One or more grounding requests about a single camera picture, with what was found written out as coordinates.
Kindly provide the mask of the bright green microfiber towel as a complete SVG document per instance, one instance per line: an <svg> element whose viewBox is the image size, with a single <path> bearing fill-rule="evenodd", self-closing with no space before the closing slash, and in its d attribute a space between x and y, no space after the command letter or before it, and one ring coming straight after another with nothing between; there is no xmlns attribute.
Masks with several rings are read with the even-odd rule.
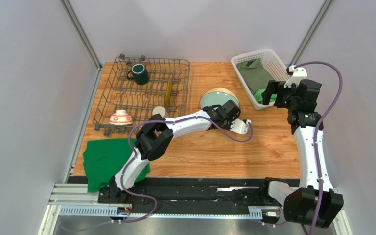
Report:
<svg viewBox="0 0 376 235"><path fill-rule="evenodd" d="M254 92L254 94L253 94L253 96L254 96L256 102L259 103L259 104L263 104L262 93L263 93L264 91L265 91L265 89L257 89L257 90ZM275 102L275 101L276 101L276 98L277 98L277 95L276 95L276 94L271 95L271 98L270 98L270 101L269 101L269 102L270 102L270 103L271 103L271 102Z"/></svg>

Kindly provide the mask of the white plastic basket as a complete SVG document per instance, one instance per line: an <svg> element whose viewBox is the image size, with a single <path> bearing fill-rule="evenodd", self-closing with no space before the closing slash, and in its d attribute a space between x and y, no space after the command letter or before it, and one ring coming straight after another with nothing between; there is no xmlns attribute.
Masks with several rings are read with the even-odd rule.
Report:
<svg viewBox="0 0 376 235"><path fill-rule="evenodd" d="M255 51L243 53L243 54L240 54L231 58L231 64L235 70L235 75L238 78L253 108L255 110L262 110L262 109L266 109L272 106L273 102L271 102L269 105L262 105L258 103L256 99L254 98L254 93L251 92L251 89L248 87L248 84L244 81L241 73L237 69L238 63L241 63L244 61L250 61L253 59L260 59L263 68L276 81L285 82L289 78L289 75L286 73L286 66L283 63L283 61L271 49L255 50Z"/></svg>

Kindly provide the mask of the olive green folded cloth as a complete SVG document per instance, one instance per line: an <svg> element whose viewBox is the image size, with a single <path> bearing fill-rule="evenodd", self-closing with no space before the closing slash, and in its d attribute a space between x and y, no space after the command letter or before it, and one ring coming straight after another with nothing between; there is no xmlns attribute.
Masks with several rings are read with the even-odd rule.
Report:
<svg viewBox="0 0 376 235"><path fill-rule="evenodd" d="M268 82L274 80L273 76L264 68L260 58L239 62L236 64L236 68L252 94L261 89L265 90Z"/></svg>

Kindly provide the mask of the aluminium frame post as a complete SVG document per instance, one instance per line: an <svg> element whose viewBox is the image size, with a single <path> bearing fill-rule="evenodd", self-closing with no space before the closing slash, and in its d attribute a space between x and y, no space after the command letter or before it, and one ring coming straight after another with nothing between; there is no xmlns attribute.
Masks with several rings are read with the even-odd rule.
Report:
<svg viewBox="0 0 376 235"><path fill-rule="evenodd" d="M315 36L316 32L318 31L319 27L323 23L325 17L329 13L331 7L333 6L335 0L324 0L320 9L318 10L315 18L313 19L310 27L308 28L304 38L302 39L300 45L298 46L290 65L296 65L299 63L300 59L302 58L305 50L311 43L313 37Z"/></svg>
<svg viewBox="0 0 376 235"><path fill-rule="evenodd" d="M92 46L89 37L87 36L85 29L83 28L77 13L74 10L74 7L70 0L59 0L60 4L62 5L67 17L69 18L75 32L77 33L84 49L86 50L89 58L91 59L92 63L96 67L98 71L101 71L103 65L96 54L94 47Z"/></svg>

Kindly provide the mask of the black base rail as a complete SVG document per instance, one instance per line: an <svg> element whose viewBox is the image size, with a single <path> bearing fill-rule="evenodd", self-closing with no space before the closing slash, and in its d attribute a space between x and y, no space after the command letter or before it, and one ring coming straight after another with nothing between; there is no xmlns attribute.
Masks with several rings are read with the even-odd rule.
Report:
<svg viewBox="0 0 376 235"><path fill-rule="evenodd" d="M248 215L249 207L279 209L280 203L263 198L263 183L263 178L147 177L129 189L138 196L105 186L98 202L128 204L133 214Z"/></svg>

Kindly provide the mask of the yellow patterned plate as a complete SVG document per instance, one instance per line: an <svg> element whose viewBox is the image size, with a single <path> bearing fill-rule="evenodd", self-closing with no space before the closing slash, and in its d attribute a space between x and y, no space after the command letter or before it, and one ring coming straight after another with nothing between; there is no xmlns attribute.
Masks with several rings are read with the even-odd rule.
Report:
<svg viewBox="0 0 376 235"><path fill-rule="evenodd" d="M170 105L171 91L172 91L172 78L170 78L167 83L164 106Z"/></svg>

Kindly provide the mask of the right aluminium frame post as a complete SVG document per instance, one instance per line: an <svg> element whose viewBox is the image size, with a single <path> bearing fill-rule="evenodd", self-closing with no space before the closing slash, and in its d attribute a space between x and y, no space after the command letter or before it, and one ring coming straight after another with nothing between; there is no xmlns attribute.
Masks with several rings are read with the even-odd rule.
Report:
<svg viewBox="0 0 376 235"><path fill-rule="evenodd" d="M320 9L318 10L315 18L313 19L310 27L308 28L304 38L302 39L300 45L298 46L290 65L296 65L299 63L300 59L302 58L305 50L311 43L313 37L315 36L316 32L318 31L319 27L323 23L325 17L329 13L331 7L333 6L335 0L324 0Z"/></svg>

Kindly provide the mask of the left aluminium frame post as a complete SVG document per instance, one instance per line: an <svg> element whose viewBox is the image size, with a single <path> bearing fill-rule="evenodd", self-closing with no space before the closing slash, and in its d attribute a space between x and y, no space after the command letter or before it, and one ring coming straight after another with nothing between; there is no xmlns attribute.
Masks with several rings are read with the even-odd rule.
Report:
<svg viewBox="0 0 376 235"><path fill-rule="evenodd" d="M74 10L74 7L70 0L59 0L60 4L62 5L67 17L69 18L75 32L77 33L84 49L86 50L89 58L91 59L92 63L96 67L98 71L101 71L103 65L96 54L94 47L92 46L89 37L87 36L85 29L83 28L77 13Z"/></svg>

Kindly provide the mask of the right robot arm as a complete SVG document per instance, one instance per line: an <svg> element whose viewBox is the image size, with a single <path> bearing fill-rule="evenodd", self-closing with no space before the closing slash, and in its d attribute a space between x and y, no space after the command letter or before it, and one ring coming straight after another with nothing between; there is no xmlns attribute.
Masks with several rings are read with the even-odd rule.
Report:
<svg viewBox="0 0 376 235"><path fill-rule="evenodd" d="M274 106L288 110L287 121L296 142L300 181L293 189L285 180L267 177L261 188L260 200L283 206L286 221L326 229L344 205L341 194L334 192L329 181L323 153L323 124L315 111L321 84L304 79L298 85L269 81L262 93L263 104L276 95Z"/></svg>

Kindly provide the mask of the red white patterned bowl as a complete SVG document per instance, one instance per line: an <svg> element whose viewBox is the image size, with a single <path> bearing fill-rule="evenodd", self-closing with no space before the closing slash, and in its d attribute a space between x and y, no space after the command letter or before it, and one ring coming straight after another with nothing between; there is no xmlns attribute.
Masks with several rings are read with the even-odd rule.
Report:
<svg viewBox="0 0 376 235"><path fill-rule="evenodd" d="M133 118L127 113L126 110L117 109L109 118L111 125L130 125L133 124Z"/></svg>

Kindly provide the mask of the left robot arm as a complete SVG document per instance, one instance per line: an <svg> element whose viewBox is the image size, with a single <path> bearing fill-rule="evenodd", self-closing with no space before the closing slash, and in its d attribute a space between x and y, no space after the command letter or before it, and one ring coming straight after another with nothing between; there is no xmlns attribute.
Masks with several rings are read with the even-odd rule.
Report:
<svg viewBox="0 0 376 235"><path fill-rule="evenodd" d="M164 118L159 114L141 123L142 128L131 138L104 140L98 148L98 157L94 176L88 184L99 190L99 202L122 203L126 198L140 197L157 199L144 194L131 192L129 189L136 181L145 178L145 170L151 161L161 157L170 142L182 135L197 131L218 129L245 134L250 123L238 119L241 110L238 105L229 100L223 105L206 106L202 110L182 117Z"/></svg>

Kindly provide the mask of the dark green mug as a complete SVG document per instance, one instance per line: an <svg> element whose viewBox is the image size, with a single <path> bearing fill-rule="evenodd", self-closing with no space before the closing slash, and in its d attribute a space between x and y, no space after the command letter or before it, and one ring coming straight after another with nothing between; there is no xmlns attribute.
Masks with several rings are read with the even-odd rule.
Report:
<svg viewBox="0 0 376 235"><path fill-rule="evenodd" d="M126 78L128 80L134 80L139 85L146 84L149 81L146 66L141 63L133 65L130 71L127 73Z"/></svg>

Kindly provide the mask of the beige cup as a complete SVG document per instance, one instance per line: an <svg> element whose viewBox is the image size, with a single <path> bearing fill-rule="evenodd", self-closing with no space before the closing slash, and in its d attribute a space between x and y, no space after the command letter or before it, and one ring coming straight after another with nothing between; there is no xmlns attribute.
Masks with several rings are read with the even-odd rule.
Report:
<svg viewBox="0 0 376 235"><path fill-rule="evenodd" d="M170 117L168 111L163 106L156 106L155 108L153 108L152 115L156 115L156 114L161 115L163 118Z"/></svg>

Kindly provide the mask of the light blue flower plate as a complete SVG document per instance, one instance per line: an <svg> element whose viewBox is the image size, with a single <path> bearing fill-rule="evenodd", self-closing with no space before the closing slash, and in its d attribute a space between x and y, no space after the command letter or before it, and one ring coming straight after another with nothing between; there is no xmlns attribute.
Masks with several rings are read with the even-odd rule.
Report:
<svg viewBox="0 0 376 235"><path fill-rule="evenodd" d="M225 88L210 89L202 95L200 99L200 107L205 108L213 105L222 106L229 100L232 100L238 107L240 107L240 102L232 91Z"/></svg>

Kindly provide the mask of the dark green cloth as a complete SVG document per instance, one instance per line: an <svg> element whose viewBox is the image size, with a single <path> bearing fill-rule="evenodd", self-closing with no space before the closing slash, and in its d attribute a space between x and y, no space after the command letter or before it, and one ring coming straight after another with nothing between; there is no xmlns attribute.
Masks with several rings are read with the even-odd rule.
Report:
<svg viewBox="0 0 376 235"><path fill-rule="evenodd" d="M88 179L87 192L97 192L109 184L133 153L127 138L93 140L83 153L83 166Z"/></svg>

